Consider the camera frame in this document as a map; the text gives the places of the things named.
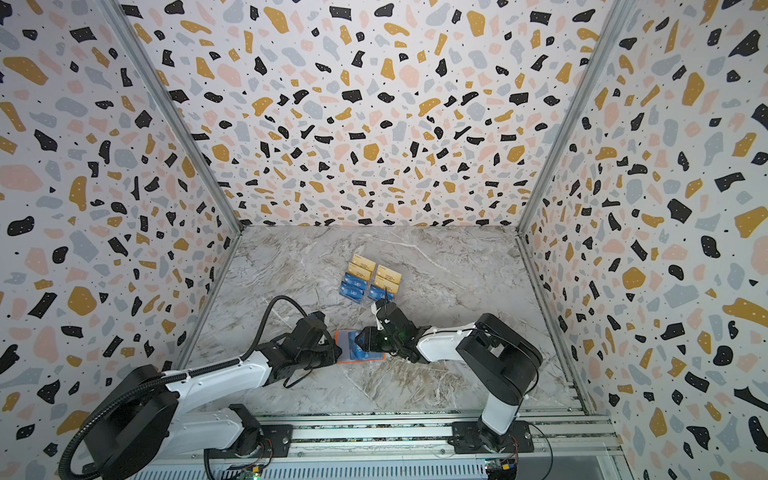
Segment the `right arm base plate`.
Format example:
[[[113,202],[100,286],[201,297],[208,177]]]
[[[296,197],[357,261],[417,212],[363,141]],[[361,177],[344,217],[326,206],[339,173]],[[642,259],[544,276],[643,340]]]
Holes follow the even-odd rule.
[[[532,453],[534,444],[530,424],[513,421],[504,434],[495,433],[480,420],[454,422],[448,443],[456,454]]]

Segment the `orange card holder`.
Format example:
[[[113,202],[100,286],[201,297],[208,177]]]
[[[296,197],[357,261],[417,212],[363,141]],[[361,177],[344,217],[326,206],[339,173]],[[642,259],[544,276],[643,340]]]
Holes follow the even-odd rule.
[[[343,329],[335,333],[335,342],[341,348],[338,364],[352,364],[383,361],[386,355],[380,352],[366,352],[355,343],[360,330]]]

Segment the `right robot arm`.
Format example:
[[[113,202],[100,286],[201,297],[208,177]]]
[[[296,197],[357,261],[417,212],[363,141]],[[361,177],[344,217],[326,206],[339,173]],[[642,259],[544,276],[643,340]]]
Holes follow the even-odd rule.
[[[529,428],[517,423],[520,407],[538,385],[539,350],[497,316],[484,313],[461,327],[417,326],[394,302],[372,306],[376,324],[354,337],[363,352],[399,357],[413,364],[464,363],[488,391],[475,421],[451,425],[448,443],[458,454],[529,451]]]

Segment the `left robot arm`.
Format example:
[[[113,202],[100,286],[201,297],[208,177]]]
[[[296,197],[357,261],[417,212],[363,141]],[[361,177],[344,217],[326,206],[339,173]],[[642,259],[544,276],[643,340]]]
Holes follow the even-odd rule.
[[[67,446],[59,475],[67,479],[126,479],[154,460],[201,450],[221,458],[283,454],[289,428],[275,433],[242,404],[205,413],[202,406],[235,393],[281,383],[297,371],[335,365],[342,355],[324,316],[314,312],[292,332],[250,353],[183,371],[134,369],[85,420]]]

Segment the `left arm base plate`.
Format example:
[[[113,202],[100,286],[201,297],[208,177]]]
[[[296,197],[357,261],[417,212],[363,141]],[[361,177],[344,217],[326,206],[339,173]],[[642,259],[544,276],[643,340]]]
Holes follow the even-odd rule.
[[[246,428],[234,447],[235,452],[240,458],[285,458],[290,449],[293,430],[290,424]]]

